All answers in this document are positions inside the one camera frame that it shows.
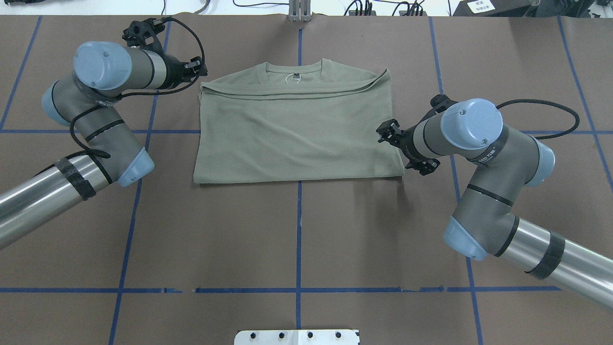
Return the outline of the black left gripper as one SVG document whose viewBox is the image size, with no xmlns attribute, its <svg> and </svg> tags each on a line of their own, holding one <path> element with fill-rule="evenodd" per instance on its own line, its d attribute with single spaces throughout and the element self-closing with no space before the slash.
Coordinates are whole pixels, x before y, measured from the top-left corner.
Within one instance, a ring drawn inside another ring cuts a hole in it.
<svg viewBox="0 0 613 345">
<path fill-rule="evenodd" d="M 188 62 L 179 61 L 174 56 L 165 56 L 165 64 L 165 90 L 176 88 L 184 82 L 191 82 L 195 77 L 208 76 L 205 59 L 200 56 L 193 57 Z"/>
</svg>

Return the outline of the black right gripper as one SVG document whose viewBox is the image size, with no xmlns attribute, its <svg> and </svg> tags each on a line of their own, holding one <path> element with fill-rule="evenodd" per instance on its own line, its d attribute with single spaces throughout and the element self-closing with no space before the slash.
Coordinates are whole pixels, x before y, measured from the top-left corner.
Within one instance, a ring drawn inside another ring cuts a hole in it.
<svg viewBox="0 0 613 345">
<path fill-rule="evenodd" d="M 437 159 L 429 159 L 418 152 L 413 140 L 415 128 L 413 126 L 402 130 L 396 119 L 384 121 L 376 129 L 379 135 L 377 142 L 387 142 L 398 148 L 408 159 L 408 164 L 405 166 L 407 170 L 416 170 L 420 175 L 428 175 L 436 171 L 440 162 Z"/>
</svg>

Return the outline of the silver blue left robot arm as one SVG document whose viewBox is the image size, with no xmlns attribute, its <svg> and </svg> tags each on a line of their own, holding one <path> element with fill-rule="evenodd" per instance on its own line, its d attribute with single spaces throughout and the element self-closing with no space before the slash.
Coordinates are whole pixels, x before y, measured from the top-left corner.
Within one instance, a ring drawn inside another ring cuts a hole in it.
<svg viewBox="0 0 613 345">
<path fill-rule="evenodd" d="M 149 46 L 85 42 L 72 74 L 42 96 L 45 113 L 67 126 L 80 151 L 61 157 L 27 182 L 1 195 L 1 247 L 6 248 L 113 183 L 123 187 L 155 164 L 115 105 L 129 96 L 158 96 L 190 87 L 206 76 L 205 54 L 181 62 Z"/>
</svg>

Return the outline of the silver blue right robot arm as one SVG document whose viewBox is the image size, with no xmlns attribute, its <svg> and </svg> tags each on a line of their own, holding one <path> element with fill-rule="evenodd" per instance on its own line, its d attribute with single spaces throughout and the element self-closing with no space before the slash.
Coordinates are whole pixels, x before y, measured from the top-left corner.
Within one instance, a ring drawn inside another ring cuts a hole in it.
<svg viewBox="0 0 613 345">
<path fill-rule="evenodd" d="M 504 124 L 489 100 L 431 99 L 418 124 L 401 129 L 397 120 L 376 129 L 407 157 L 408 170 L 431 174 L 439 159 L 455 154 L 477 167 L 443 233 L 444 242 L 465 257 L 492 255 L 538 280 L 611 309 L 612 260 L 512 214 L 524 186 L 543 183 L 554 170 L 553 150 L 538 138 Z"/>
</svg>

